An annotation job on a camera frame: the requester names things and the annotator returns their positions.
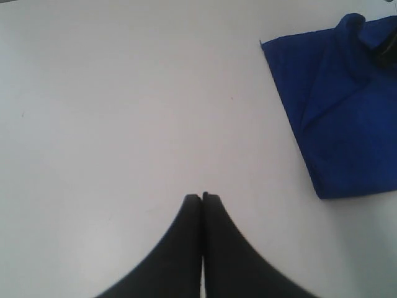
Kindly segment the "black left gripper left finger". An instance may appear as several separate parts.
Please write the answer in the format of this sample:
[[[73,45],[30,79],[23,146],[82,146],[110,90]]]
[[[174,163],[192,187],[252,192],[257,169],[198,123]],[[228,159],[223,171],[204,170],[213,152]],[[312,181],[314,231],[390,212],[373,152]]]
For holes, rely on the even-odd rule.
[[[185,196],[158,244],[131,272],[99,297],[200,297],[202,200]]]

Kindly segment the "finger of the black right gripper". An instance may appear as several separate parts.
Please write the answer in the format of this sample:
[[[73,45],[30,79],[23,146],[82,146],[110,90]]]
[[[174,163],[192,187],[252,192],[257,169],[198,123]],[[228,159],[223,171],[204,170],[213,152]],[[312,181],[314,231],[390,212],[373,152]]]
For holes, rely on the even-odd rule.
[[[396,64],[396,36],[391,35],[373,51],[375,61],[381,66]]]

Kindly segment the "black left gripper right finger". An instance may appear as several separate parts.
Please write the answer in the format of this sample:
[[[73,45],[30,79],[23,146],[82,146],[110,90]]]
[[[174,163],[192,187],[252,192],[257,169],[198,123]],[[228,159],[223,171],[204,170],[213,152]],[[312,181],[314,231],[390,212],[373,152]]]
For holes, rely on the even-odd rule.
[[[203,193],[203,267],[207,297],[311,297],[243,237],[216,194]]]

